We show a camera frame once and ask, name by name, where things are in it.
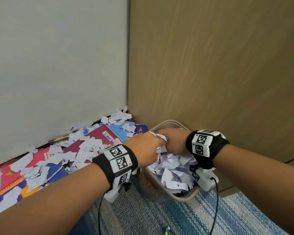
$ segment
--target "person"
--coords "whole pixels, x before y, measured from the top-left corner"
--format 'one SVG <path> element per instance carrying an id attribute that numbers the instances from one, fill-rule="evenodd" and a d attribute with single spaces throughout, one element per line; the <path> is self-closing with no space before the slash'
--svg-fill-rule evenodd
<path id="1" fill-rule="evenodd" d="M 169 152 L 186 150 L 190 131 L 164 129 L 158 133 L 167 137 Z M 157 160 L 155 151 L 164 141 L 147 132 L 123 145 L 135 154 L 138 167 L 145 167 Z M 231 144 L 224 145 L 212 163 L 272 221 L 294 234 L 293 167 Z M 67 234 L 109 188 L 102 168 L 91 163 L 0 213 L 0 234 Z"/>

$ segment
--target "woven rug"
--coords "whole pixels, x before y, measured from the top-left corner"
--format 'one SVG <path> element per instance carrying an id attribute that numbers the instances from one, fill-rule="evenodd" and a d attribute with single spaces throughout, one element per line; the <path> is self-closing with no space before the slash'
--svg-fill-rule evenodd
<path id="1" fill-rule="evenodd" d="M 173 233 L 209 234 L 216 209 L 216 193 L 202 191 L 192 200 L 154 203 L 147 199 L 131 177 L 132 186 L 122 191 L 113 204 L 103 200 L 100 211 L 102 234 L 162 235 L 163 227 Z M 218 216 L 212 234 L 287 234 L 267 218 L 243 193 L 219 200 Z M 98 234 L 97 200 L 69 233 Z"/>

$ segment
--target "person's right arm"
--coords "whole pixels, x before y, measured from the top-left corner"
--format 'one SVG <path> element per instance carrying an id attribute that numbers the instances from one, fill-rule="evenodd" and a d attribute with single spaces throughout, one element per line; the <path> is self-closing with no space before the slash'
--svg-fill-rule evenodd
<path id="1" fill-rule="evenodd" d="M 165 129 L 158 133 L 167 137 L 168 151 L 186 150 L 190 131 Z M 212 162 L 267 217 L 294 234 L 294 167 L 231 144 L 225 145 Z"/>

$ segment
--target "beige bin rim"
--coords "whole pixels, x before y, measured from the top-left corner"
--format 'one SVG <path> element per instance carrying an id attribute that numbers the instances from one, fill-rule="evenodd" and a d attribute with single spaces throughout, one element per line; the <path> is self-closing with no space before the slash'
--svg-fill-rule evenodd
<path id="1" fill-rule="evenodd" d="M 187 127 L 185 127 L 180 122 L 177 122 L 176 120 L 166 120 L 158 124 L 157 126 L 153 127 L 150 131 L 157 133 L 157 131 L 165 128 L 183 128 L 189 130 Z M 147 167 L 144 167 L 142 169 L 142 172 L 147 173 L 148 177 L 153 180 L 153 183 L 157 184 L 158 188 L 164 190 L 169 197 L 179 202 L 185 202 L 192 199 L 200 190 L 200 186 L 197 183 L 195 183 L 193 189 L 191 189 L 189 192 L 185 194 L 182 194 L 181 197 L 178 197 L 173 195 Z"/>

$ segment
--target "white wall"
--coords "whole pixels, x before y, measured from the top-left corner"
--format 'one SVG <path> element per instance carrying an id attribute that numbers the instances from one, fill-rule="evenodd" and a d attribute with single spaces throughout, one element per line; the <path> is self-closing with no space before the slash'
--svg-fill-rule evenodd
<path id="1" fill-rule="evenodd" d="M 0 163 L 126 104 L 127 0 L 0 0 Z"/>

